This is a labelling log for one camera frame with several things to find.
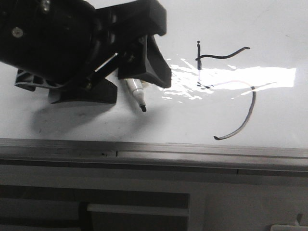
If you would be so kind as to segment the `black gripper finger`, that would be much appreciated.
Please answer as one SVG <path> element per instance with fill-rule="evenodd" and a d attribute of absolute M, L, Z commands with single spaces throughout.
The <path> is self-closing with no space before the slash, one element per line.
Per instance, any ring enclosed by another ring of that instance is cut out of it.
<path fill-rule="evenodd" d="M 49 91 L 49 103 L 93 102 L 114 104 L 117 101 L 117 86 L 107 79 L 102 79 L 91 90 L 74 88 L 68 91 Z"/>
<path fill-rule="evenodd" d="M 118 68 L 118 78 L 134 78 L 162 88 L 171 87 L 171 69 L 164 60 L 155 38 L 143 36 L 130 44 L 128 58 Z"/>

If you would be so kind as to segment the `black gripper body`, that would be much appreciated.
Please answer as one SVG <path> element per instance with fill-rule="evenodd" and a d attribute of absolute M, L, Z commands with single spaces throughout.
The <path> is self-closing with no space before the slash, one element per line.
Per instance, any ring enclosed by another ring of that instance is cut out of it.
<path fill-rule="evenodd" d="M 68 90 L 112 55 L 128 56 L 140 37 L 166 31 L 167 12 L 156 0 L 99 9 L 84 0 L 3 0 L 0 60 Z"/>

